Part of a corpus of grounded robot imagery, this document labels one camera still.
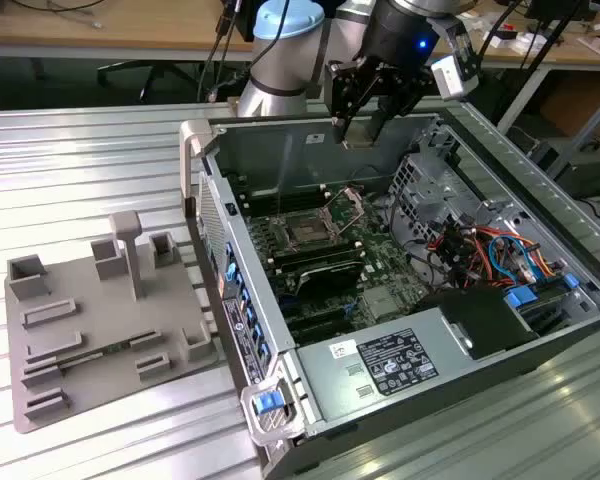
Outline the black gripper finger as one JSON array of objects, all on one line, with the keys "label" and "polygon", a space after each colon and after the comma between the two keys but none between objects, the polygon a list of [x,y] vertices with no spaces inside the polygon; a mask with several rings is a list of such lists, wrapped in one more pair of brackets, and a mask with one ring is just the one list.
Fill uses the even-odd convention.
[{"label": "black gripper finger", "polygon": [[420,70],[405,73],[380,69],[376,74],[377,110],[372,115],[372,137],[378,138],[385,123],[404,116],[420,101]]},{"label": "black gripper finger", "polygon": [[328,63],[328,110],[334,139],[345,140],[352,119],[369,101],[375,86],[375,63],[368,58]]}]

